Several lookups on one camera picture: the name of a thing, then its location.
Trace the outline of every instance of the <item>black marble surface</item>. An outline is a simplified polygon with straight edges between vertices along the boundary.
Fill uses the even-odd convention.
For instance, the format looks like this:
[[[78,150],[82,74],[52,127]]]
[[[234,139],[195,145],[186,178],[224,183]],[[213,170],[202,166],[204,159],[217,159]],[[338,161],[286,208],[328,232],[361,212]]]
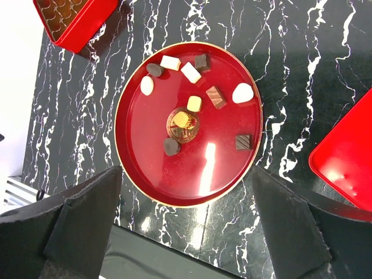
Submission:
[[[371,87],[371,14],[367,0],[127,0],[90,41],[90,60],[44,34],[22,179],[51,195],[119,164],[113,121],[130,75],[162,47],[206,41],[234,53],[257,82],[264,130],[255,162],[343,201],[307,159]],[[249,174],[193,209],[152,202],[124,177],[115,222],[243,278],[275,277]]]

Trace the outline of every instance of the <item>round red tray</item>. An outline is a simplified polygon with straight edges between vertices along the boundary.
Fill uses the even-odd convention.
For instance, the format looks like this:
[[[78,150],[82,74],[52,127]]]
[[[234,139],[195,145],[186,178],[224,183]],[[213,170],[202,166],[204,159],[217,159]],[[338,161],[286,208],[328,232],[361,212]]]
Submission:
[[[208,53],[209,71],[192,84],[181,71],[165,70],[153,77],[154,91],[140,90],[148,63],[160,63],[163,55],[180,58],[182,68],[194,65],[196,55]],[[255,97],[242,104],[232,100],[239,83],[252,86]],[[216,86],[227,104],[216,109],[206,90]],[[191,132],[180,133],[171,123],[188,98],[202,98],[202,109],[193,113]],[[115,118],[115,141],[121,164],[133,184],[146,196],[171,206],[195,206],[215,200],[238,184],[257,154],[263,125],[257,86],[244,65],[217,46],[186,42],[168,46],[145,60],[129,79],[120,97]],[[236,150],[235,136],[252,135],[252,150]],[[180,153],[167,156],[163,141],[169,135],[182,138]]]

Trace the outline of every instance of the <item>gold rim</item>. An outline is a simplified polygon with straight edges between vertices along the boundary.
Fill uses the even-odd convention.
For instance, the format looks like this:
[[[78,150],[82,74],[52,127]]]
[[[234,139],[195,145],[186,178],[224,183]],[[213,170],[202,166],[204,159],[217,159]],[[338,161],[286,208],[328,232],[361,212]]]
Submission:
[[[211,46],[211,47],[214,47],[214,48],[217,48],[225,53],[227,53],[228,55],[230,55],[233,59],[235,59],[241,66],[242,68],[246,71],[246,73],[248,74],[248,76],[251,78],[252,82],[253,82],[253,91],[255,93],[255,95],[257,96],[258,98],[258,101],[259,101],[259,106],[260,106],[260,130],[261,130],[261,133],[259,135],[259,139],[258,139],[258,143],[257,143],[257,146],[256,146],[256,150],[255,150],[255,153],[253,155],[253,158],[251,160],[251,162],[248,164],[248,167],[246,168],[246,170],[244,171],[244,173],[239,177],[238,181],[230,187],[230,189],[228,189],[226,192],[223,192],[221,195],[211,199],[210,201],[207,201],[207,202],[204,202],[204,203],[199,203],[197,205],[188,205],[188,206],[179,206],[179,205],[170,205],[168,203],[164,203],[164,202],[161,202],[157,199],[154,199],[153,197],[149,196],[148,194],[146,194],[139,186],[137,186],[136,183],[134,183],[134,181],[132,180],[132,178],[128,175],[127,173],[127,170],[126,168],[124,167],[124,164],[123,162],[121,161],[121,158],[120,158],[120,155],[119,155],[119,151],[117,150],[117,144],[116,144],[116,116],[117,116],[117,109],[119,108],[119,105],[120,105],[120,101],[121,101],[121,98],[124,94],[124,91],[126,90],[127,88],[127,85],[128,83],[131,81],[133,75],[138,71],[138,69],[144,64],[146,63],[147,60],[149,60],[151,57],[153,57],[154,55],[158,54],[159,52],[162,52],[164,51],[165,49],[168,49],[168,48],[171,48],[171,47],[174,47],[176,45],[182,45],[182,44],[203,44],[203,45],[208,45],[208,46]],[[220,198],[222,198],[224,195],[227,195],[228,193],[230,193],[239,183],[240,181],[245,177],[245,175],[247,174],[247,172],[249,171],[249,169],[251,168],[252,164],[253,164],[253,161],[256,159],[256,156],[257,156],[257,153],[258,153],[258,149],[260,147],[260,144],[261,144],[261,138],[262,138],[262,128],[263,128],[263,111],[262,111],[262,103],[261,103],[261,97],[260,97],[260,94],[258,92],[258,88],[257,88],[257,85],[253,79],[253,77],[251,76],[250,72],[248,72],[247,68],[244,66],[244,64],[238,59],[236,58],[233,54],[231,54],[229,51],[226,51],[225,49],[217,46],[217,45],[213,45],[213,44],[210,44],[208,42],[178,42],[176,44],[173,44],[173,45],[169,45],[169,46],[166,46],[165,48],[162,48],[160,50],[158,50],[157,52],[155,52],[153,55],[149,56],[148,58],[146,58],[137,68],[136,70],[133,72],[133,74],[130,76],[130,78],[128,79],[128,81],[126,82],[124,88],[123,88],[123,91],[121,92],[121,95],[120,95],[120,98],[119,98],[119,102],[117,103],[117,106],[116,106],[116,112],[115,112],[115,119],[114,119],[114,139],[115,139],[115,148],[116,148],[116,152],[117,152],[117,155],[119,157],[119,161],[120,161],[120,164],[121,164],[121,167],[124,169],[124,172],[126,173],[126,176],[129,178],[129,180],[132,182],[132,184],[137,188],[137,190],[139,190],[142,194],[144,194],[145,196],[147,196],[149,199],[153,200],[153,201],[156,201],[158,203],[161,203],[162,205],[165,205],[165,206],[171,206],[171,207],[174,207],[174,208],[195,208],[195,207],[198,207],[198,206],[203,206],[203,205],[207,205],[209,203],[212,203]]]

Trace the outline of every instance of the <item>red tray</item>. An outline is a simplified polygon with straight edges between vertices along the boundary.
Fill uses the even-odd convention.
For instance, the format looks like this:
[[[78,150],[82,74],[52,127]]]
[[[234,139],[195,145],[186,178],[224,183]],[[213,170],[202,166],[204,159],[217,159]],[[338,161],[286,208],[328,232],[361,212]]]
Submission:
[[[160,63],[163,55],[194,64],[196,55],[208,53],[211,70],[191,84],[181,71],[165,70],[154,77],[150,96],[141,93],[140,82],[148,63]],[[255,97],[243,104],[232,100],[239,83],[253,87]],[[217,86],[227,104],[216,109],[205,91]],[[197,133],[178,134],[168,120],[186,110],[188,98],[202,98],[194,114]],[[233,189],[251,166],[261,139],[262,104],[257,87],[244,65],[214,45],[187,42],[164,48],[142,63],[129,79],[115,118],[115,141],[121,164],[133,184],[148,197],[171,206],[195,206],[217,199]],[[172,135],[188,141],[175,156],[166,156],[163,141]],[[236,150],[235,136],[251,134],[253,150]]]
[[[34,0],[34,5],[51,41],[79,53],[119,0]]]
[[[372,211],[370,90],[314,149],[310,168],[357,207]]]

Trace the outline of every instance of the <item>dark round chocolate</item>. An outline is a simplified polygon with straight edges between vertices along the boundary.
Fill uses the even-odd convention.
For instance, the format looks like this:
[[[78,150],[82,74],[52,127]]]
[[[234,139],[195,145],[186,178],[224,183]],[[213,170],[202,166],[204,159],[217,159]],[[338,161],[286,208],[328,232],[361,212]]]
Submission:
[[[164,151],[168,156],[173,156],[179,153],[181,145],[172,138],[166,138],[164,140]]]
[[[154,63],[147,64],[146,70],[154,77],[160,77],[164,73],[164,68]]]

